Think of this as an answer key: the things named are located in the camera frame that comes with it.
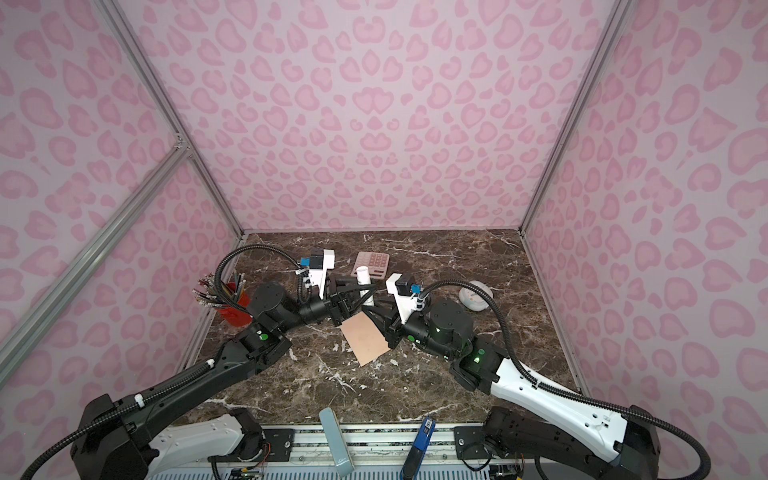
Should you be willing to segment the white glue stick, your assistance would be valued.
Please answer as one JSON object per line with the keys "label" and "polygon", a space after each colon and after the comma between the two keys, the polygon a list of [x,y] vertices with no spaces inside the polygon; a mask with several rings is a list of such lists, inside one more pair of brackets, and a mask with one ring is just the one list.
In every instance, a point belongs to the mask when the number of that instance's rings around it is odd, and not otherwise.
{"label": "white glue stick", "polygon": [[368,289],[363,289],[360,291],[360,302],[363,306],[369,306],[373,307],[375,305],[374,302],[374,292],[372,285],[372,278],[370,275],[369,267],[368,266],[359,266],[356,268],[356,276],[357,276],[357,282],[358,285],[361,287],[364,287],[366,285],[369,286]]}

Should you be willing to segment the beige envelope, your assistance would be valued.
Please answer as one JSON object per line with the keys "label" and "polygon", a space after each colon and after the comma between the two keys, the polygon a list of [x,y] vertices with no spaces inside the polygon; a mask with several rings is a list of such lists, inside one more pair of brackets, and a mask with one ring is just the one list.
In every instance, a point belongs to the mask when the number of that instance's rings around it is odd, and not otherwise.
{"label": "beige envelope", "polygon": [[365,366],[390,351],[375,323],[363,312],[341,324],[341,331],[360,366]]}

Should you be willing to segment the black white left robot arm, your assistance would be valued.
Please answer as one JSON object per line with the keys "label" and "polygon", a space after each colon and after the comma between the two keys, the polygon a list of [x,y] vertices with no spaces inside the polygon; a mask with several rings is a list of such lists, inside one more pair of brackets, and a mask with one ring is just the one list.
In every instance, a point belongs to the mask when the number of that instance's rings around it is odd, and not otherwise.
{"label": "black white left robot arm", "polygon": [[190,367],[134,396],[91,401],[79,428],[43,452],[23,472],[31,479],[63,449],[69,449],[83,479],[144,479],[169,458],[159,435],[191,409],[232,385],[265,371],[292,344],[287,332],[325,319],[341,324],[356,314],[376,288],[353,277],[325,278],[331,264],[318,256],[290,262],[298,277],[298,294],[290,297],[279,284],[263,284],[242,306],[227,294],[222,275],[245,245],[228,253],[214,272],[218,300],[247,315],[250,323],[220,345],[213,358]]}

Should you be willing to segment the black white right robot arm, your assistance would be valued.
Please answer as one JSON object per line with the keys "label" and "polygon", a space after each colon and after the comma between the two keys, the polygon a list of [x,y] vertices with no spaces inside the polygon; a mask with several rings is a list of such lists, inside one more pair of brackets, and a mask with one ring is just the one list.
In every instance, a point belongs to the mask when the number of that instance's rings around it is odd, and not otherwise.
{"label": "black white right robot arm", "polygon": [[505,408],[492,408],[480,441],[490,456],[523,456],[536,464],[549,459],[593,479],[656,479],[661,456],[658,433],[665,431],[696,453],[698,465],[689,478],[710,474],[709,454],[686,431],[638,406],[594,399],[550,382],[519,360],[507,326],[501,328],[504,346],[480,338],[465,307],[432,298],[432,292],[447,284],[438,281],[420,287],[393,276],[386,286],[390,300],[376,305],[372,287],[363,285],[356,305],[390,345],[407,340],[448,361],[463,388],[533,413],[526,419]]}

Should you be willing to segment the pink calculator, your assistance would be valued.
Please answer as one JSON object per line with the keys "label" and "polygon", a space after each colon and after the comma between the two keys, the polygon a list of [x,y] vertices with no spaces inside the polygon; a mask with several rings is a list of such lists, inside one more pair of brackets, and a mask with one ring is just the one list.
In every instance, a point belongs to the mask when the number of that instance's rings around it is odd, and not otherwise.
{"label": "pink calculator", "polygon": [[387,278],[390,255],[380,252],[361,251],[355,259],[352,275],[357,275],[360,267],[367,267],[369,276],[374,280],[384,280]]}

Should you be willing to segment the white round clock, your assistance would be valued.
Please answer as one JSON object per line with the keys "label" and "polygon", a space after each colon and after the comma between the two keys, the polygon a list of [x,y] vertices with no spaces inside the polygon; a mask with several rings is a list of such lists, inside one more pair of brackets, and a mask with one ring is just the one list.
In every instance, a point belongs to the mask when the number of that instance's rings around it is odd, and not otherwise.
{"label": "white round clock", "polygon": [[[482,282],[473,280],[471,284],[481,289],[489,298],[493,297],[492,290]],[[481,312],[489,308],[488,302],[481,295],[466,287],[459,290],[458,298],[462,305],[473,312]]]}

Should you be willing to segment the red pencil cup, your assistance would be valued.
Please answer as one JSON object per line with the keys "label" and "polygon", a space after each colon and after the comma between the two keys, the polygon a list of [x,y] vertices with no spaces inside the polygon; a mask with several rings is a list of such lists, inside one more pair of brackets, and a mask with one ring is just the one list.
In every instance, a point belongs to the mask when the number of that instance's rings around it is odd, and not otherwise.
{"label": "red pencil cup", "polygon": [[[246,292],[243,292],[238,299],[238,304],[246,308],[250,303],[250,297]],[[240,311],[238,309],[232,308],[230,306],[227,306],[225,308],[221,308],[219,310],[220,317],[226,321],[230,326],[236,327],[236,328],[242,328],[248,326],[252,322],[251,315],[245,311]]]}

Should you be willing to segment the blue utility knife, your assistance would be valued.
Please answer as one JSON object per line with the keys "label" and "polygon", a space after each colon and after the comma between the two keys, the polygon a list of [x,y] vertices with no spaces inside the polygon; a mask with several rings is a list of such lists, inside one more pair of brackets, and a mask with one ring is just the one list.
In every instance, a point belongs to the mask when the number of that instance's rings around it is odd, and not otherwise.
{"label": "blue utility knife", "polygon": [[403,480],[413,480],[422,465],[422,462],[426,456],[426,451],[431,441],[431,437],[435,431],[436,421],[431,416],[426,416],[419,429],[417,430],[416,437],[411,445],[410,451],[406,457],[406,460],[400,471],[400,478]]}

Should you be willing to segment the coloured pencils bundle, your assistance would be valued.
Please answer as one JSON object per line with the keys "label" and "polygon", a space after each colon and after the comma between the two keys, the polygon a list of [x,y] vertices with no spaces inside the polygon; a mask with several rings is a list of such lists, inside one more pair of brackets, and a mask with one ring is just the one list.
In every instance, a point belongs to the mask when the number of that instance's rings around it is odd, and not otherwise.
{"label": "coloured pencils bundle", "polygon": [[222,283],[217,289],[214,285],[214,275],[207,276],[198,280],[199,289],[193,289],[192,293],[196,301],[203,306],[215,309],[230,307],[230,303],[239,303],[244,296],[245,275],[236,274],[234,281]]}

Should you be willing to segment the light blue stapler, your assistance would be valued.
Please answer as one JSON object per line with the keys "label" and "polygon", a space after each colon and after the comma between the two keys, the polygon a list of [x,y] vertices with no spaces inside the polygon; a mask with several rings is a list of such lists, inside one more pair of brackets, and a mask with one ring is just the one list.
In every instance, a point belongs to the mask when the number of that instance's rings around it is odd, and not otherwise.
{"label": "light blue stapler", "polygon": [[355,466],[344,439],[342,428],[334,410],[327,407],[320,411],[319,419],[340,479],[350,476]]}

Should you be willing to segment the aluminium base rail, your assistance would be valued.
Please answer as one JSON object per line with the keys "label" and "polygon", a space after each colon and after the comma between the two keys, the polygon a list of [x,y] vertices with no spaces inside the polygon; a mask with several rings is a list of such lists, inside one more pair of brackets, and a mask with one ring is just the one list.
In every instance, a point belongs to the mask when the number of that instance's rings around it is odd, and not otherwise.
{"label": "aluminium base rail", "polygon": [[[419,424],[342,425],[354,466],[364,459],[384,461],[408,455]],[[426,451],[436,460],[474,458],[486,435],[480,425],[439,424]],[[148,479],[196,461],[218,463],[272,463],[333,461],[323,430],[318,425],[263,429],[248,414],[229,413],[206,422],[170,427],[136,455],[115,454],[106,464],[105,478]]]}

